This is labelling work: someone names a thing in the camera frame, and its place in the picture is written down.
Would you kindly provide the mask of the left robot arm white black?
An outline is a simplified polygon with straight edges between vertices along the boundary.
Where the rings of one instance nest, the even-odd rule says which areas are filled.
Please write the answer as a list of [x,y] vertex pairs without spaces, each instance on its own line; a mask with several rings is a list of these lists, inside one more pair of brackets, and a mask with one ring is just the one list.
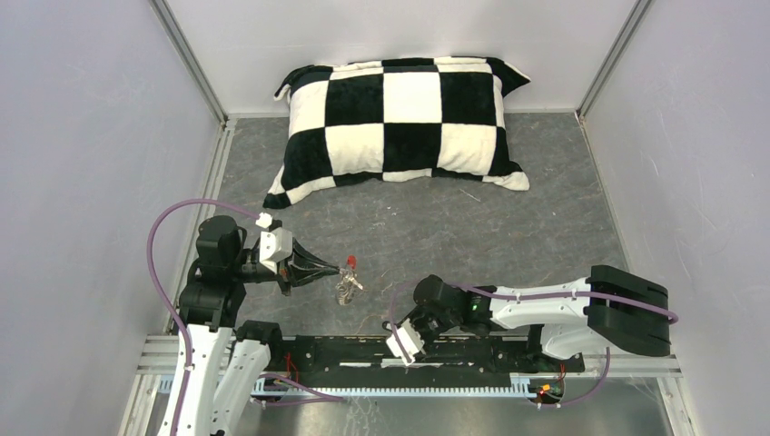
[[285,358],[276,322],[237,325],[248,283],[273,282],[290,294],[340,267],[305,250],[292,233],[264,213],[256,244],[228,215],[198,227],[197,257],[173,312],[179,351],[162,435],[231,435],[265,370]]

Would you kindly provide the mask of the metal key organizer red handle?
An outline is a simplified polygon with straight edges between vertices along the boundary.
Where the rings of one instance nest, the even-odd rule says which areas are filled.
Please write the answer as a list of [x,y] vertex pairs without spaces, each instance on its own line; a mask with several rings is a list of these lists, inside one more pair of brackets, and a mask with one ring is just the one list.
[[339,270],[340,282],[336,285],[336,300],[340,306],[348,305],[353,298],[364,290],[357,278],[357,258],[349,255],[346,263]]

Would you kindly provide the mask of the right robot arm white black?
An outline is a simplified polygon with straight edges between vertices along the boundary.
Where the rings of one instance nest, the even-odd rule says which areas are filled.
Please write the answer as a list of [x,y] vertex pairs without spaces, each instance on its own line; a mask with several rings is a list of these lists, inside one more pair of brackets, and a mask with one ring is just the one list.
[[528,327],[533,340],[524,356],[537,371],[608,347],[665,357],[670,326],[678,320],[664,286],[608,265],[595,265],[572,282],[532,288],[452,284],[430,275],[417,283],[413,300],[415,308],[386,340],[406,365],[453,328],[486,336]]

